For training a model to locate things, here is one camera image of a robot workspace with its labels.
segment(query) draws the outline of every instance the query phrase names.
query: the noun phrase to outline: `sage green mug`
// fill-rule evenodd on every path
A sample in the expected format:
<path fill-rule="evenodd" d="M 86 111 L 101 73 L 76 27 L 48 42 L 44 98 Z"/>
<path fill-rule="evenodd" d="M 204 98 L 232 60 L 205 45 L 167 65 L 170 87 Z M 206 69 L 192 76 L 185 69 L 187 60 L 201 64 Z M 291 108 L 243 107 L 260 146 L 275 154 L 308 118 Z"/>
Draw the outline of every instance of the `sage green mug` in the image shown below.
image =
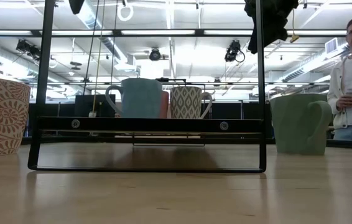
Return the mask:
<path fill-rule="evenodd" d="M 324 155 L 332 120 L 326 95 L 280 96 L 270 104 L 277 152 Z"/>

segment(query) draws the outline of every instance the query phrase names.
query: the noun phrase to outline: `black metal stand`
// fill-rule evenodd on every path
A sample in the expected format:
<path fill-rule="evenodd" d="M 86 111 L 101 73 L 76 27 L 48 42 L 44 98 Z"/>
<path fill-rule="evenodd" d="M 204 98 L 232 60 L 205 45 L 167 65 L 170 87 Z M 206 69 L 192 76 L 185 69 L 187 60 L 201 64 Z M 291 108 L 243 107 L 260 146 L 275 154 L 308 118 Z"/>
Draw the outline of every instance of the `black metal stand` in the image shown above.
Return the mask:
<path fill-rule="evenodd" d="M 69 171 L 115 171 L 115 172 L 220 172 L 220 173 L 261 173 L 266 170 L 266 125 L 265 125 L 265 92 L 264 92 L 264 46 L 262 41 L 262 0 L 256 0 L 259 104 L 261 119 L 259 120 L 219 120 L 219 119 L 119 119 L 119 118 L 70 118 L 42 117 L 45 105 L 47 78 L 50 60 L 50 44 L 55 0 L 45 1 L 44 26 L 37 85 L 37 109 L 34 115 L 37 120 L 33 127 L 28 168 L 32 170 L 69 170 Z M 42 131 L 82 131 L 110 133 L 172 133 L 172 134 L 258 134 L 259 168 L 253 169 L 119 169 L 117 167 L 45 167 L 39 166 L 39 150 Z M 148 139 L 108 138 L 106 142 L 149 142 Z M 179 144 L 241 144 L 243 139 L 173 139 Z"/>

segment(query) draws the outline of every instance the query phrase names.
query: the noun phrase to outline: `ceiling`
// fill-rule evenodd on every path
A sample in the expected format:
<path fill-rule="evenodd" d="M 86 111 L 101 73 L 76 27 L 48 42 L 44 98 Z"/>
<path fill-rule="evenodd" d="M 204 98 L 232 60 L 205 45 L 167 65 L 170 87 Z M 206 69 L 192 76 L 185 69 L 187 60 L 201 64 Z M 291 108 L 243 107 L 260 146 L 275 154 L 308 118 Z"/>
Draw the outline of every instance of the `ceiling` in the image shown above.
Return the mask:
<path fill-rule="evenodd" d="M 114 0 L 90 1 L 94 12 L 98 8 L 98 19 L 103 21 L 105 29 L 252 29 L 252 19 L 244 12 L 243 0 L 199 0 L 200 9 L 196 9 L 196 0 L 174 0 L 169 6 L 168 0 L 128 0 L 133 6 L 134 14 L 128 21 L 121 21 L 116 17 L 116 3 Z M 308 0 L 308 8 L 303 8 L 303 1 L 295 11 L 295 19 L 292 13 L 288 17 L 286 29 L 321 29 L 344 30 L 347 22 L 352 19 L 352 0 Z M 67 2 L 58 1 L 55 8 L 53 29 L 86 29 L 82 21 L 73 15 Z M 42 29 L 43 24 L 43 0 L 1 0 L 0 1 L 0 29 Z M 122 9 L 122 15 L 127 16 L 128 9 Z M 38 37 L 24 38 L 30 44 L 40 46 L 41 39 Z M 241 63 L 226 63 L 225 52 L 232 40 L 238 39 L 244 47 L 248 37 L 117 37 L 113 41 L 124 55 L 133 55 L 136 58 L 136 65 L 143 69 L 160 67 L 158 71 L 145 70 L 146 78 L 160 78 L 161 75 L 172 74 L 169 55 L 172 55 L 174 63 L 174 77 L 186 78 L 191 82 L 213 82 L 214 78 L 221 78 L 222 82 L 245 82 L 249 80 L 256 82 L 257 78 L 257 57 L 247 52 L 246 60 Z M 279 40 L 265 48 L 266 59 L 264 61 L 266 77 L 274 82 L 271 74 L 283 74 L 288 69 L 296 67 L 304 60 L 324 50 L 325 43 L 332 37 L 301 37 L 291 44 L 290 39 L 285 42 Z M 19 38 L 0 37 L 0 47 L 19 55 L 15 50 Z M 87 70 L 89 51 L 92 45 L 92 59 L 89 70 Z M 76 38 L 74 54 L 72 54 L 73 40 L 71 38 L 53 38 L 51 46 L 52 58 L 50 71 L 72 82 L 81 82 L 86 73 L 91 81 L 99 76 L 99 82 L 108 82 L 113 74 L 113 81 L 118 82 L 127 77 L 136 77 L 136 72 L 117 70 L 113 68 L 112 55 L 109 50 L 100 44 L 99 39 Z M 148 60 L 148 54 L 152 48 L 158 48 L 161 54 L 166 55 L 166 60 L 152 63 Z M 70 75 L 72 65 L 70 62 L 80 62 L 81 70 L 74 71 Z M 324 65 L 314 68 L 311 73 L 318 75 L 307 75 L 305 80 L 299 82 L 314 82 L 314 79 L 329 75 L 331 66 L 335 60 L 330 60 Z M 247 87 L 236 87 L 227 90 L 224 86 L 224 99 L 235 99 L 241 95 L 245 99 L 247 93 L 238 90 L 246 90 Z"/>

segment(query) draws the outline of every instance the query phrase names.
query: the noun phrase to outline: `orange patterned mug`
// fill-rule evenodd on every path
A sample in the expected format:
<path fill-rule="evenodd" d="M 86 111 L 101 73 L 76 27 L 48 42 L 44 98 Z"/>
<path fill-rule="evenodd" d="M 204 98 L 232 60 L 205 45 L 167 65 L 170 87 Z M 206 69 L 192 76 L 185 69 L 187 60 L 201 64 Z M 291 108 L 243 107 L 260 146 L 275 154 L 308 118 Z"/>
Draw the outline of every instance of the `orange patterned mug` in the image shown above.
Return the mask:
<path fill-rule="evenodd" d="M 30 87 L 0 79 L 0 155 L 17 153 L 28 117 Z"/>

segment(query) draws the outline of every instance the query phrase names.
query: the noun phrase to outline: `table surface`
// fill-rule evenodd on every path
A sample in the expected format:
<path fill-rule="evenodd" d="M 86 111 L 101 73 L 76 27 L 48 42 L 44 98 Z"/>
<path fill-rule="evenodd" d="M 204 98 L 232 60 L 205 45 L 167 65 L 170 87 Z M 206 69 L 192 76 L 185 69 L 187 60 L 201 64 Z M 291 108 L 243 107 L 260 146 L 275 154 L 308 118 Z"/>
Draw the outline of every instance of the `table surface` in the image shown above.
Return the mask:
<path fill-rule="evenodd" d="M 352 149 L 277 154 L 264 174 L 33 172 L 0 156 L 0 223 L 352 224 Z M 43 144 L 42 166 L 251 167 L 258 146 Z"/>

